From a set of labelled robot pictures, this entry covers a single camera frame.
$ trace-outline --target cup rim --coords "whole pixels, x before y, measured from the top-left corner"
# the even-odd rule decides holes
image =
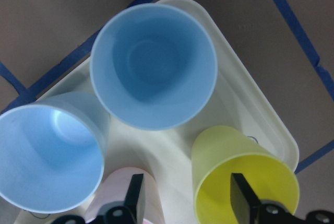
[[[0,191],[0,196],[2,198],[4,198],[6,201],[12,203],[13,205],[19,207],[19,208],[22,208],[24,210],[27,210],[27,211],[31,211],[31,212],[34,212],[34,213],[40,213],[40,214],[56,214],[56,213],[61,213],[61,212],[64,212],[64,211],[69,211],[77,206],[80,206],[83,202],[85,202],[86,200],[88,200],[93,194],[94,192],[96,191],[96,189],[99,187],[100,185],[100,182],[102,180],[102,177],[103,177],[103,173],[104,173],[104,167],[105,167],[105,164],[104,164],[104,156],[103,156],[103,152],[102,152],[102,147],[100,146],[99,144],[99,141],[97,141],[97,136],[94,134],[94,132],[91,130],[91,128],[89,126],[87,126],[86,123],[84,123],[79,117],[77,117],[76,115],[64,110],[64,109],[60,109],[54,105],[48,105],[48,104],[34,104],[33,103],[30,103],[30,104],[26,104],[26,105],[21,105],[19,107],[16,107],[16,108],[13,108],[13,109],[10,109],[8,111],[6,111],[5,113],[3,113],[2,115],[0,115],[0,122],[2,120],[4,120],[4,118],[7,116],[7,115],[10,115],[12,113],[15,113],[17,111],[20,111],[20,110],[25,110],[25,109],[29,109],[29,108],[48,108],[48,109],[52,109],[52,110],[58,110],[58,111],[61,111],[71,117],[73,117],[75,120],[77,120],[78,122],[80,122],[86,129],[89,130],[89,132],[92,134],[92,136],[94,137],[94,140],[95,140],[95,143],[98,145],[99,147],[99,155],[101,156],[101,171],[100,171],[100,175],[99,177],[97,178],[97,182],[96,182],[96,185],[94,186],[94,188],[91,190],[91,192],[89,192],[89,194],[87,196],[85,196],[82,200],[80,200],[80,202],[72,205],[72,206],[69,206],[69,207],[66,207],[66,208],[60,208],[60,209],[54,209],[54,210],[40,210],[40,209],[37,209],[37,208],[31,208],[31,207],[28,207],[28,206],[25,206],[24,204],[21,204],[21,203],[18,203],[12,199],[10,199],[9,197],[7,197],[2,191]]]
[[[214,73],[212,74],[212,80],[213,82],[210,84],[210,89],[209,92],[207,93],[207,96],[205,97],[205,99],[201,102],[200,106],[194,110],[192,112],[192,114],[188,115],[187,117],[185,117],[182,121],[175,121],[172,124],[165,124],[164,126],[148,126],[148,125],[140,125],[140,124],[134,124],[132,122],[130,122],[128,120],[128,118],[126,117],[121,117],[120,115],[117,115],[113,112],[113,110],[110,109],[110,107],[107,105],[107,103],[105,102],[106,100],[103,99],[100,95],[100,90],[97,88],[96,85],[96,81],[95,81],[95,73],[94,70],[94,59],[95,59],[95,52],[96,49],[98,47],[98,44],[101,40],[101,38],[104,36],[105,32],[108,30],[109,26],[112,25],[113,23],[115,23],[115,21],[117,21],[120,17],[128,14],[128,13],[132,13],[133,11],[139,10],[139,9],[146,9],[146,8],[150,8],[150,7],[161,7],[164,9],[169,9],[172,10],[176,13],[181,14],[182,16],[186,17],[187,19],[189,19],[190,21],[192,21],[196,27],[198,27],[201,32],[203,33],[204,37],[207,39],[208,45],[210,47],[210,49],[212,49],[212,64],[214,66]],[[101,102],[101,104],[103,105],[103,107],[114,117],[116,117],[117,119],[121,120],[122,122],[126,123],[127,125],[130,125],[132,127],[135,128],[139,128],[139,129],[143,129],[143,130],[149,130],[149,131],[159,131],[159,130],[165,130],[165,129],[171,129],[171,128],[175,128],[177,126],[180,126],[186,122],[188,122],[189,120],[191,120],[193,117],[195,117],[203,108],[204,106],[208,103],[208,101],[210,100],[214,88],[216,87],[216,83],[217,83],[217,76],[218,76],[218,60],[217,60],[217,53],[216,53],[216,48],[214,47],[214,43],[212,41],[212,38],[210,37],[209,33],[206,31],[206,29],[204,28],[204,26],[198,21],[196,20],[192,15],[190,15],[189,13],[171,6],[171,5],[166,5],[166,4],[159,4],[159,3],[144,3],[144,4],[139,4],[139,5],[135,5],[132,7],[129,7],[121,12],[119,12],[118,14],[116,14],[114,17],[112,17],[101,29],[101,31],[99,32],[98,36],[96,37],[92,50],[91,50],[91,55],[90,55],[91,61],[89,64],[89,71],[90,71],[90,79],[91,79],[91,83],[93,86],[93,89],[95,91],[96,96],[98,97],[99,101]]]

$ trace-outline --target cup bottom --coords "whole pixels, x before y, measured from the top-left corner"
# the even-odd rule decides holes
[[[180,56],[167,39],[143,39],[130,50],[129,69],[147,84],[165,84],[180,71]]]

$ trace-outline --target plastic tray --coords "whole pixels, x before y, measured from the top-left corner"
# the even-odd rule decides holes
[[[197,221],[193,211],[190,151],[201,131],[214,125],[235,127],[257,140],[292,170],[297,166],[299,150],[205,9],[193,0],[160,0],[158,3],[186,11],[209,32],[218,55],[217,85],[205,108],[178,128],[143,131],[112,118],[104,177],[126,166],[148,171],[157,181],[165,222],[191,224]],[[80,64],[41,98],[72,90],[94,93],[89,77],[89,61],[87,59]]]

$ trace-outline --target screw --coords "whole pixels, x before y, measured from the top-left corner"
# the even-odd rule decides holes
[[[75,220],[68,220],[65,222],[65,224],[76,224],[77,222]]]
[[[330,222],[330,219],[324,214],[316,214],[315,218],[322,223]]]
[[[270,214],[276,215],[278,214],[278,209],[277,207],[273,206],[273,205],[269,205],[266,207],[266,211]]]
[[[120,217],[122,215],[123,215],[123,211],[120,210],[120,209],[113,211],[113,216],[114,217]]]

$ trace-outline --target yellow cup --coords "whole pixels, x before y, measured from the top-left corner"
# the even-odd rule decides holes
[[[192,148],[194,207],[202,224],[237,224],[230,201],[231,173],[242,173],[259,199],[282,203],[294,213],[299,185],[281,160],[228,126],[203,131]]]

